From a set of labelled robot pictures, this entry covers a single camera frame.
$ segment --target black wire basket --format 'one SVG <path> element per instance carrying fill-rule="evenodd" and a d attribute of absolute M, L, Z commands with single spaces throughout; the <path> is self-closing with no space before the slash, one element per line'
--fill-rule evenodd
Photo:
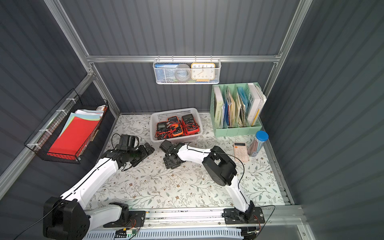
<path fill-rule="evenodd" d="M 56 110 L 58 109 L 57 104 L 47 114 L 47 116 L 43 119 L 42 123 L 35 129 L 35 131 L 29 136 L 29 138 L 24 142 L 24 145 L 33 152 L 35 152 L 35 154 L 39 156 L 42 160 L 80 164 L 82 153 L 87 148 L 88 144 L 96 136 L 99 126 L 108 110 L 108 101 L 102 98 L 93 98 L 78 94 L 76 94 L 76 96 L 71 99 L 65 99 L 65 97 L 63 97 L 60 103 L 65 100 L 67 102 L 69 100 L 69 103 L 59 110 Z M 103 116 L 99 120 L 95 129 L 87 137 L 87 139 L 84 141 L 84 143 L 76 151 L 75 154 L 49 152 L 49 149 L 56 141 L 57 137 L 60 135 L 71 113 L 74 113 L 78 109 L 96 110 L 98 106 L 102 105 L 106 106 L 104 108 Z"/>

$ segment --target green file organizer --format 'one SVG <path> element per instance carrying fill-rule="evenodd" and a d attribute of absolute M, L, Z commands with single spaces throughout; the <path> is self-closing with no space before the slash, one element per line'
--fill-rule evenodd
<path fill-rule="evenodd" d="M 220 91 L 223 93 L 224 90 L 229 87 L 229 90 L 232 94 L 232 97 L 235 98 L 235 91 L 237 91 L 238 87 L 245 88 L 248 83 L 230 83 L 230 84 L 217 84 L 213 86 L 219 86 Z M 212 120 L 212 127 L 214 129 L 215 137 L 232 137 L 232 136 L 239 136 L 239 135 L 251 135 L 256 134 L 258 131 L 262 129 L 262 126 L 259 122 L 259 120 L 256 120 L 256 126 L 250 127 L 247 123 L 247 127 L 233 127 L 233 128 L 222 128 L 217 129 L 215 126 L 215 118 L 214 118 L 214 105 L 215 105 L 215 93 L 212 86 L 212 93 L 211 93 L 211 106 L 210 106 L 210 114 L 211 114 L 211 120 Z"/>

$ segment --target orange multimeter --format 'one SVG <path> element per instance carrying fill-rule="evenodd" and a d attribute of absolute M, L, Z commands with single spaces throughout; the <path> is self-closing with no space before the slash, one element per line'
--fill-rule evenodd
<path fill-rule="evenodd" d="M 184 135 L 196 134 L 200 131 L 198 124 L 195 122 L 192 114 L 184 115 L 181 117 L 183 123 Z"/>
<path fill-rule="evenodd" d="M 178 137 L 183 135 L 183 128 L 177 116 L 168 118 L 167 128 L 169 137 Z"/>

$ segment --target floral table surface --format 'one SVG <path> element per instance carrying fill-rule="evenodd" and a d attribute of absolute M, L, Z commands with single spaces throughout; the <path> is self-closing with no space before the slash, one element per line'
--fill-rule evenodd
<path fill-rule="evenodd" d="M 217 145 L 233 154 L 234 141 L 249 146 L 253 140 L 252 135 L 215 138 L 210 115 L 200 114 L 200 117 L 204 133 L 190 146 L 211 148 Z M 148 114 L 119 116 L 113 133 L 136 135 L 140 144 L 148 142 L 155 152 L 136 167 L 125 172 L 118 170 L 112 175 L 91 198 L 87 209 L 104 207 L 110 202 L 123 202 L 132 209 L 233 206 L 226 190 L 211 179 L 202 165 L 185 162 L 175 169 L 165 168 L 160 144 L 152 143 L 149 137 L 149 118 Z M 113 143 L 118 141 L 119 136 L 115 135 Z M 106 149 L 112 149 L 111 141 Z M 238 160 L 234 161 L 240 178 L 243 167 Z M 244 166 L 241 185 L 255 205 L 284 205 L 264 148 L 256 157 L 249 157 Z"/>

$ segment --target robotic arm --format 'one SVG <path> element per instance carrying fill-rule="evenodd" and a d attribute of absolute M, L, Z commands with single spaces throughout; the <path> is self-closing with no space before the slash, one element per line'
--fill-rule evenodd
<path fill-rule="evenodd" d="M 154 148 L 148 143 L 134 147 L 135 140 L 138 142 L 137 137 L 122 135 L 116 148 L 106 151 L 95 167 L 78 183 L 59 198 L 51 197 L 46 201 L 43 219 L 45 237 L 81 240 L 88 231 L 102 225 L 129 228 L 129 224 L 133 223 L 132 219 L 135 219 L 136 226 L 143 225 L 145 211 L 129 211 L 127 204 L 112 202 L 103 208 L 84 210 L 94 193 L 118 169 L 125 168 L 127 163 L 134 167 L 154 152 Z M 160 149 L 166 154 L 164 163 L 167 169 L 176 168 L 185 161 L 202 164 L 213 181 L 224 186 L 233 199 L 235 209 L 228 209 L 227 215 L 239 219 L 241 223 L 253 220 L 255 207 L 239 185 L 236 164 L 220 147 L 199 149 L 188 147 L 184 143 L 172 144 L 165 140 Z"/>
<path fill-rule="evenodd" d="M 236 174 L 236 164 L 218 146 L 212 149 L 200 149 L 188 147 L 184 143 L 172 144 L 165 140 L 160 149 L 166 154 L 164 163 L 166 168 L 174 169 L 185 161 L 202 164 L 211 176 L 212 180 L 220 186 L 225 187 L 233 200 L 235 209 L 234 218 L 239 218 L 242 223 L 248 223 L 252 218 L 255 205 L 245 195 L 239 184 Z"/>
<path fill-rule="evenodd" d="M 60 197 L 51 197 L 44 204 L 43 235 L 57 240 L 81 240 L 88 231 L 104 225 L 105 227 L 128 227 L 135 219 L 142 225 L 144 211 L 129 212 L 128 205 L 112 202 L 110 205 L 84 210 L 87 203 L 101 185 L 118 169 L 130 163 L 138 165 L 154 152 L 148 143 L 139 143 L 136 136 L 121 135 L 115 149 L 106 151 L 96 165 L 73 187 Z"/>

